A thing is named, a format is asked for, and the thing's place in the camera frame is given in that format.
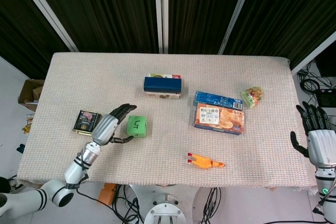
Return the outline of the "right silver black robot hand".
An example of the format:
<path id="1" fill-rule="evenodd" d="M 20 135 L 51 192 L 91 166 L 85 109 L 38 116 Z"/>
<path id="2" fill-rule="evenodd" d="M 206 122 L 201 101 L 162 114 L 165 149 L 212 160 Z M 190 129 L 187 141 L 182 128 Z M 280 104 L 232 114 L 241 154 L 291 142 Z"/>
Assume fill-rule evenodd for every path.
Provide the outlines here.
<path id="1" fill-rule="evenodd" d="M 307 137 L 307 147 L 301 146 L 294 131 L 290 132 L 293 148 L 308 158 L 317 168 L 335 167 L 335 131 L 328 115 L 321 107 L 306 102 L 296 106 Z"/>

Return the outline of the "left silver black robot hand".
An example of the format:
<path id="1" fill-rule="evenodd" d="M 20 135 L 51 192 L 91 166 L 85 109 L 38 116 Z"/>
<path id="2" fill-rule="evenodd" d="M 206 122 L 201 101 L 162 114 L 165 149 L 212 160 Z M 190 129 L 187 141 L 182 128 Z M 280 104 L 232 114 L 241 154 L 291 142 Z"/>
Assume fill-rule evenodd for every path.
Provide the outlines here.
<path id="1" fill-rule="evenodd" d="M 126 103 L 115 108 L 109 114 L 104 115 L 92 132 L 92 140 L 100 146 L 107 145 L 108 143 L 124 144 L 131 141 L 134 136 L 119 138 L 114 137 L 114 133 L 127 114 L 136 108 L 136 105 Z"/>

